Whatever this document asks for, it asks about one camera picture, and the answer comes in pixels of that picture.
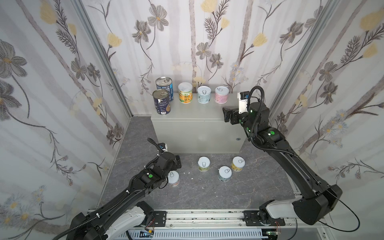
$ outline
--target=can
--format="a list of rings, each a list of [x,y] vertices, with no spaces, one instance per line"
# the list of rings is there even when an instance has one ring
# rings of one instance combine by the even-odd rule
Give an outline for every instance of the can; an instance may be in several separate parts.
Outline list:
[[[171,187],[176,187],[180,183],[179,173],[176,171],[170,171],[168,173],[168,184]]]
[[[155,81],[157,89],[166,89],[169,94],[169,101],[173,101],[173,85],[172,79],[169,77],[159,77]]]
[[[180,83],[177,88],[179,89],[180,102],[190,103],[192,101],[192,84]]]
[[[219,170],[218,170],[218,178],[220,181],[222,182],[228,182],[229,179],[231,178],[232,176],[232,171],[229,167],[227,166],[222,166]]]
[[[197,164],[199,166],[200,172],[206,172],[209,170],[209,165],[211,164],[211,161],[207,157],[201,157],[197,161]]]
[[[165,89],[157,89],[152,94],[158,114],[165,115],[170,112],[169,94]]]
[[[235,172],[240,172],[241,170],[243,170],[244,165],[245,165],[244,158],[238,156],[233,158],[231,168]]]
[[[217,87],[215,89],[215,102],[223,104],[227,102],[229,89],[227,87]]]
[[[207,103],[211,98],[211,89],[207,86],[201,86],[197,89],[197,101],[199,103]]]

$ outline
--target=pink can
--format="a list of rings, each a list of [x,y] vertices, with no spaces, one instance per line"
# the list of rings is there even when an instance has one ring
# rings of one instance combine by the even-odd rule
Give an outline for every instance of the pink can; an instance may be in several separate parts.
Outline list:
[[[223,104],[227,102],[229,89],[223,86],[215,89],[215,102]]]

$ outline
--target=marble surface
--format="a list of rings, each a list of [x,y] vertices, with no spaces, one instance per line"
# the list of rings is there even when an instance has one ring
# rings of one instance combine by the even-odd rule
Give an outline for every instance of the marble surface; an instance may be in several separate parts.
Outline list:
[[[152,160],[156,148],[147,137],[157,141],[150,117],[133,117],[107,182],[101,204],[107,203],[127,185],[132,176]],[[145,200],[154,209],[250,209],[275,199],[293,198],[285,171],[268,154],[245,141],[239,154],[206,154],[209,171],[200,172],[201,154],[180,154],[180,184],[156,189]],[[245,159],[241,172],[232,171],[228,182],[219,181],[218,169],[229,166],[235,156]]]

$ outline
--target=wall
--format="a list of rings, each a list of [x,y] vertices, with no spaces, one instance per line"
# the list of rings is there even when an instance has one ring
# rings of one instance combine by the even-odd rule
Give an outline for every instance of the wall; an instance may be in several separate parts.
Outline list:
[[[326,1],[82,0],[134,114],[155,80],[234,93],[260,84],[272,103]]]
[[[51,239],[94,208],[128,117],[69,1],[0,3],[0,232]]]
[[[359,216],[337,239],[382,239],[384,4],[341,1],[270,120]],[[341,203],[327,216],[357,226]]]

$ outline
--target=food can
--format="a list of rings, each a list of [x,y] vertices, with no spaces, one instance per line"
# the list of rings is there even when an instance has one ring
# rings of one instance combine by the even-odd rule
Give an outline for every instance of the food can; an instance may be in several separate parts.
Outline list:
[[[179,89],[180,102],[190,103],[192,101],[192,84],[180,83],[177,88]]]
[[[166,89],[169,94],[169,101],[173,101],[173,85],[172,79],[169,77],[159,77],[155,81],[157,89]]]
[[[232,171],[229,167],[227,166],[222,166],[219,170],[218,170],[218,178],[220,181],[222,182],[228,182],[229,179],[231,178],[232,176]]]
[[[201,86],[197,89],[197,101],[199,103],[207,103],[211,98],[211,89],[207,86]]]
[[[223,104],[227,102],[229,89],[223,86],[215,89],[215,102]]]
[[[234,157],[232,160],[231,167],[232,167],[233,171],[240,172],[241,170],[243,170],[244,165],[245,165],[244,158]]]
[[[165,89],[157,89],[152,94],[158,114],[165,115],[170,112],[169,94]]]
[[[201,157],[197,161],[197,164],[199,166],[200,172],[206,172],[209,170],[209,165],[211,164],[211,161],[207,157]]]
[[[170,171],[168,173],[168,183],[171,187],[176,187],[180,183],[179,173],[176,171]]]

